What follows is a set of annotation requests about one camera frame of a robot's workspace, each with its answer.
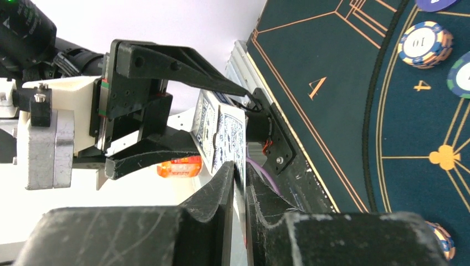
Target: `robotic arm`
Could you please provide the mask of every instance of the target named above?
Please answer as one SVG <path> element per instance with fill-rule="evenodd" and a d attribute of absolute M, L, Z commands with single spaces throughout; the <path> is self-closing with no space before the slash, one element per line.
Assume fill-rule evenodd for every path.
<path fill-rule="evenodd" d="M 28 177 L 28 190 L 70 187 L 72 168 L 104 170 L 117 180 L 197 155 L 188 133 L 166 126 L 168 80 L 249 94 L 192 48 L 115 40 L 109 53 L 98 54 L 57 38 L 54 23 L 30 0 L 1 1 L 0 23 L 7 36 L 0 42 L 0 119 L 18 120 L 13 163 Z M 135 131 L 135 145 L 106 156 L 113 141 Z"/>

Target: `orange object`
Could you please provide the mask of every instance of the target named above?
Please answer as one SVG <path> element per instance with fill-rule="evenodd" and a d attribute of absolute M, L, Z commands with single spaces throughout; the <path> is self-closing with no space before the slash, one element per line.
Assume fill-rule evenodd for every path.
<path fill-rule="evenodd" d="M 199 175 L 202 170 L 202 158 L 192 156 L 157 164 L 157 173 L 163 178 L 188 178 Z"/>

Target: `black motor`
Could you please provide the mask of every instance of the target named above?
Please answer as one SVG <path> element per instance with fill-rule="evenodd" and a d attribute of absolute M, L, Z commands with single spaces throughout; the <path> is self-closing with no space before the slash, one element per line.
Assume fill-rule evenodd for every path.
<path fill-rule="evenodd" d="M 30 0 L 1 0 L 0 23 L 0 62 L 9 71 L 53 57 L 57 28 Z"/>

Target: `red wire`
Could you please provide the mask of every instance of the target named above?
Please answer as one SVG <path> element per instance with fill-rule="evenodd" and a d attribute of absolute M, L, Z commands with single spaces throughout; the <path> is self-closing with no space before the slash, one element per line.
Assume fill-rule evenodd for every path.
<path fill-rule="evenodd" d="M 263 151 L 262 153 L 266 155 L 266 149 L 269 148 L 273 144 L 272 140 L 266 140 L 266 143 L 264 144 Z"/>

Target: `metal bracket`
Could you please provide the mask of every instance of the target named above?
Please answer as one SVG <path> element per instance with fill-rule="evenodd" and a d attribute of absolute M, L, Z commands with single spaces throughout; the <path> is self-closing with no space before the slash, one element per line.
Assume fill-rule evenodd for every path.
<path fill-rule="evenodd" d="M 20 111 L 30 113 L 30 123 L 37 127 L 49 127 L 52 112 L 52 91 L 48 84 L 40 83 L 38 87 L 21 88 L 12 93 L 13 104 Z"/>
<path fill-rule="evenodd" d="M 50 127 L 32 126 L 29 113 L 20 112 L 17 166 L 27 190 L 70 187 L 74 129 L 73 111 L 52 110 Z"/>
<path fill-rule="evenodd" d="M 263 90 L 257 88 L 254 90 L 253 96 L 259 100 L 265 111 L 269 112 L 268 115 L 272 121 L 272 133 L 270 138 L 273 143 L 265 150 L 267 156 L 265 165 L 270 166 L 273 172 L 278 175 L 290 164 L 292 159 L 296 156 L 296 153 L 287 140 L 287 136 L 281 129 L 277 118 L 272 115 L 273 110 L 271 104 L 263 93 Z"/>

